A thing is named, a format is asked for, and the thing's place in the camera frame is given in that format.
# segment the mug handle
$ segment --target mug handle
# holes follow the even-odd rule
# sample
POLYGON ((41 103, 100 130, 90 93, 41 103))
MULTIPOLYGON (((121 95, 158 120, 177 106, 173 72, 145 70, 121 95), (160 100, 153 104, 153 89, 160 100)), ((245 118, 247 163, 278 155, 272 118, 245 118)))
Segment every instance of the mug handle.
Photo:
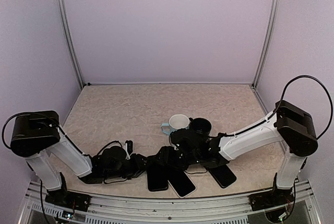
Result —
POLYGON ((164 134, 170 135, 170 134, 171 134, 171 131, 169 131, 169 132, 165 131, 165 130, 163 129, 164 126, 168 126, 168 127, 169 127, 169 123, 162 123, 160 127, 161 127, 161 130, 162 130, 162 132, 163 132, 164 134))

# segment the phone screen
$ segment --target phone screen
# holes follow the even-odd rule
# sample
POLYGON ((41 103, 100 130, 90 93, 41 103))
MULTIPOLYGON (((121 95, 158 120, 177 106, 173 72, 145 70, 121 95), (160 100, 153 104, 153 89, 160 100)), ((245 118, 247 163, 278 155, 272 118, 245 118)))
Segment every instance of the phone screen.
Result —
POLYGON ((185 197, 188 194, 196 190, 195 185, 181 170, 168 169, 168 181, 179 195, 179 197, 185 197))
POLYGON ((221 188, 226 188, 236 181, 236 176, 226 165, 211 168, 209 172, 221 188))
POLYGON ((158 164, 152 164, 148 167, 147 187, 151 192, 164 191, 168 189, 165 167, 158 164))

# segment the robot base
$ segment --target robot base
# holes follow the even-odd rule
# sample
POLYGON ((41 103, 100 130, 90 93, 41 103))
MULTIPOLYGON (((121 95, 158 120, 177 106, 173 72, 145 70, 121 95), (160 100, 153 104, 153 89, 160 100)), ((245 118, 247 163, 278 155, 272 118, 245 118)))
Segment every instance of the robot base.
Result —
POLYGON ((278 208, 276 210, 271 210, 265 213, 266 218, 272 223, 282 223, 280 216, 286 213, 286 208, 278 208))
POLYGON ((288 203, 288 201, 294 201, 294 196, 291 194, 292 188, 289 190, 278 189, 276 186, 276 177, 277 173, 275 175, 273 189, 271 191, 251 194, 249 196, 250 206, 253 211, 281 206, 288 203))
POLYGON ((87 212, 91 196, 68 191, 65 178, 62 174, 61 178, 62 188, 55 191, 48 191, 45 202, 72 210, 87 212))

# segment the black cable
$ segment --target black cable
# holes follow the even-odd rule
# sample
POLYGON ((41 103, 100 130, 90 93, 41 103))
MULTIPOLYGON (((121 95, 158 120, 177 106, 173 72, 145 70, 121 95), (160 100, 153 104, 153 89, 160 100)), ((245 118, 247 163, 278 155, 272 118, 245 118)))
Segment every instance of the black cable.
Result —
POLYGON ((293 183, 293 191, 294 191, 294 193, 293 193, 293 195, 294 195, 293 196, 293 205, 292 205, 290 213, 287 215, 287 217, 283 221, 286 221, 292 215, 294 206, 296 205, 296 181, 294 181, 294 183, 293 183))
MULTIPOLYGON (((271 119, 271 118, 277 113, 277 111, 278 111, 278 109, 279 109, 279 107, 280 107, 280 105, 281 105, 281 103, 282 103, 282 101, 283 101, 283 98, 284 98, 285 92, 287 91, 288 86, 289 86, 291 83, 293 83, 294 81, 296 81, 296 80, 298 80, 298 79, 301 79, 301 78, 312 79, 312 80, 316 81, 319 85, 321 85, 321 87, 324 89, 324 91, 325 91, 325 93, 326 93, 326 95, 327 95, 327 97, 328 97, 329 103, 330 103, 330 118, 329 118, 328 124, 327 124, 326 128, 324 129, 324 131, 317 137, 317 139, 320 139, 320 138, 323 136, 323 134, 328 130, 328 128, 329 128, 329 126, 330 126, 330 124, 331 124, 331 122, 332 122, 332 118, 333 118, 333 102, 332 102, 331 96, 330 96, 330 94, 329 94, 327 88, 325 87, 325 85, 324 85, 320 80, 318 80, 317 78, 315 78, 315 77, 313 77, 313 76, 310 76, 310 75, 299 75, 299 76, 294 77, 293 79, 291 79, 291 80, 285 85, 285 87, 284 87, 284 89, 283 89, 283 92, 282 92, 281 99, 280 99, 280 101, 279 101, 277 107, 276 107, 275 110, 273 111, 273 113, 268 117, 268 120, 271 119)), ((263 120, 263 121, 257 123, 256 125, 251 126, 251 127, 249 127, 249 128, 246 128, 246 129, 244 129, 244 130, 242 130, 242 131, 240 131, 240 132, 238 132, 238 133, 235 133, 235 134, 222 134, 222 135, 223 135, 224 137, 233 137, 233 136, 235 136, 235 135, 240 135, 240 134, 243 134, 243 133, 245 133, 245 132, 247 132, 247 131, 249 131, 249 130, 252 130, 252 129, 254 129, 254 128, 260 126, 260 125, 262 125, 262 124, 265 123, 265 122, 266 122, 266 120, 263 120)))
POLYGON ((47 224, 50 224, 49 220, 46 217, 45 214, 45 209, 44 209, 44 204, 43 204, 43 194, 42 194, 42 190, 43 190, 43 182, 41 181, 41 190, 40 190, 40 196, 41 196, 41 207, 42 207, 42 212, 43 212, 43 216, 47 222, 47 224))
POLYGON ((73 208, 72 208, 72 210, 73 210, 73 215, 72 215, 72 219, 73 219, 74 218, 74 214, 75 214, 75 200, 73 202, 73 208))
POLYGON ((106 179, 103 180, 103 184, 108 185, 108 184, 112 184, 112 183, 117 183, 117 182, 124 182, 127 181, 127 179, 125 180, 121 180, 121 181, 112 181, 112 182, 105 182, 106 179))
POLYGON ((187 173, 187 174, 204 174, 204 173, 207 173, 208 172, 208 169, 207 168, 205 168, 205 172, 195 172, 195 173, 188 173, 187 171, 184 171, 185 173, 187 173))
POLYGON ((106 144, 104 147, 101 148, 101 150, 98 152, 97 155, 99 155, 107 146, 114 144, 114 143, 118 143, 120 145, 120 147, 123 147, 122 144, 118 141, 118 140, 113 140, 112 142, 109 142, 108 144, 106 144))
POLYGON ((56 125, 56 127, 58 127, 59 131, 61 131, 61 133, 64 135, 64 137, 75 147, 75 149, 78 150, 78 152, 80 152, 81 154, 83 154, 83 152, 74 144, 74 142, 67 136, 67 134, 65 133, 65 131, 61 128, 61 126, 59 125, 58 122, 56 122, 53 118, 50 118, 48 116, 45 116, 44 114, 41 113, 36 113, 36 112, 21 112, 21 113, 17 113, 12 115, 11 117, 8 118, 8 120, 5 122, 3 128, 2 128, 2 132, 1 132, 1 137, 2 137, 2 142, 5 145, 6 148, 11 149, 5 142, 5 129, 6 126, 8 125, 8 123, 15 117, 19 117, 19 116, 30 116, 31 114, 34 115, 38 115, 38 116, 42 116, 47 118, 48 120, 50 120, 53 124, 56 125))
POLYGON ((196 134, 202 136, 203 138, 214 139, 214 138, 217 137, 217 136, 205 135, 205 134, 199 133, 199 132, 197 132, 197 131, 195 131, 195 132, 196 132, 196 134))

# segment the lavender wall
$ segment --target lavender wall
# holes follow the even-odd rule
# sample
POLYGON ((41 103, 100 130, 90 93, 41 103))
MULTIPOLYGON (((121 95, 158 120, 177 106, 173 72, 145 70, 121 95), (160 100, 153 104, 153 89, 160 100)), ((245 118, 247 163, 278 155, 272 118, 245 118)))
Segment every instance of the lavender wall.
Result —
POLYGON ((271 0, 65 0, 86 82, 253 81, 271 0))
MULTIPOLYGON (((56 0, 0 0, 0 126, 14 113, 56 110, 78 94, 56 0)), ((7 142, 10 131, 7 131, 7 142)), ((31 172, 0 144, 1 223, 14 223, 31 172)))
MULTIPOLYGON (((259 93, 269 110, 279 100, 285 83, 300 74, 320 79, 334 97, 333 0, 280 0, 268 59, 259 93)), ((312 80, 291 85, 286 99, 313 116, 319 135, 329 118, 329 103, 312 80)), ((332 223, 334 208, 334 125, 319 140, 319 149, 307 162, 302 177, 309 179, 324 223, 332 223)))

